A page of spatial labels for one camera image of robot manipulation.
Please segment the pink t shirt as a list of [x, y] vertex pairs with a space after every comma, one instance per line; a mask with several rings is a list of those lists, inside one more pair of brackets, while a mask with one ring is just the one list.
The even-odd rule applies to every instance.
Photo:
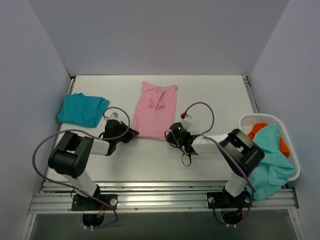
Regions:
[[177, 107], [176, 84], [168, 86], [142, 83], [141, 95], [135, 107], [130, 127], [139, 137], [165, 141], [165, 132], [175, 122]]

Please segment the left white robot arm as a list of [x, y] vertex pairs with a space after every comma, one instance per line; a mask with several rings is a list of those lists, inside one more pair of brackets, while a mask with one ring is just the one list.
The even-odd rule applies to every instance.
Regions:
[[48, 166], [66, 178], [83, 196], [83, 204], [90, 210], [100, 206], [100, 187], [86, 171], [90, 155], [111, 156], [118, 143], [128, 143], [140, 133], [123, 121], [106, 121], [98, 138], [65, 132], [48, 159]]

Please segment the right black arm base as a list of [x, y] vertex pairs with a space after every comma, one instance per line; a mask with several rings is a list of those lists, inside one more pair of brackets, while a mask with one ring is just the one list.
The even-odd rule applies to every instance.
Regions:
[[247, 190], [233, 197], [225, 188], [220, 192], [208, 192], [207, 206], [212, 209], [215, 219], [227, 227], [236, 228], [243, 221], [252, 207], [253, 198]]

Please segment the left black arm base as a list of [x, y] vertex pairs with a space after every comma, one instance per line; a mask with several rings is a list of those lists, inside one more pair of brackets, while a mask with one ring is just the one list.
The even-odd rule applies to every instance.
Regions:
[[[82, 223], [85, 227], [93, 229], [110, 226], [117, 222], [118, 195], [101, 194], [99, 190], [92, 197], [75, 194], [72, 197], [71, 211], [83, 212]], [[106, 222], [107, 212], [114, 214], [114, 219]]]

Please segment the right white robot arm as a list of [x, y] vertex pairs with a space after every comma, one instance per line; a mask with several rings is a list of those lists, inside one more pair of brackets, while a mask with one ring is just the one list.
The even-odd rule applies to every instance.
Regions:
[[191, 158], [193, 155], [220, 152], [232, 170], [222, 193], [223, 203], [234, 206], [246, 186], [256, 193], [250, 175], [265, 157], [263, 150], [244, 132], [235, 128], [222, 135], [191, 134], [182, 123], [176, 122], [164, 133], [165, 140]]

